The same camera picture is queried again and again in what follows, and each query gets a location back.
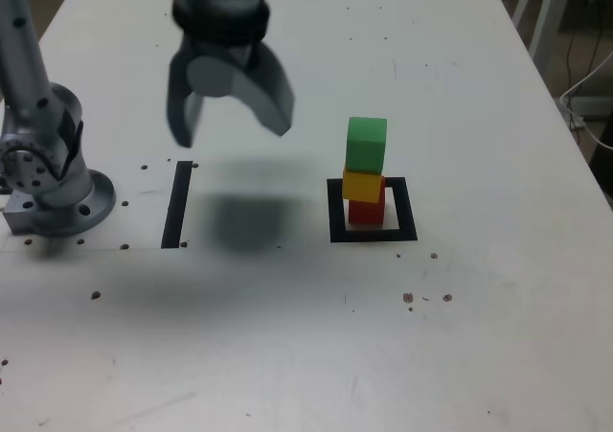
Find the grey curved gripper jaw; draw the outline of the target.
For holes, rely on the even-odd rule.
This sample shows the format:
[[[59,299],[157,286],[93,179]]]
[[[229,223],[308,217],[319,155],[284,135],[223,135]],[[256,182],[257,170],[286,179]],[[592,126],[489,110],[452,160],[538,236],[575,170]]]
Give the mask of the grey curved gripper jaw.
[[[188,67],[197,51],[190,41],[182,41],[170,61],[167,119],[176,143],[191,148],[204,99],[195,93],[188,80]]]
[[[246,105],[260,124],[278,136],[291,128],[294,94],[283,66],[263,43],[255,69],[239,69],[224,61],[193,60],[188,80],[203,98],[233,97]]]

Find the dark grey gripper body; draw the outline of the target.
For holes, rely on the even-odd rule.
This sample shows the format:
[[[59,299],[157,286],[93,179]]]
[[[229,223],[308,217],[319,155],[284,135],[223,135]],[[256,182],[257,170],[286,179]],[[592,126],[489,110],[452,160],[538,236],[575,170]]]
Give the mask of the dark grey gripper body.
[[[208,42],[198,42],[194,49],[194,60],[224,61],[239,69],[255,69],[260,62],[255,45],[223,46]]]

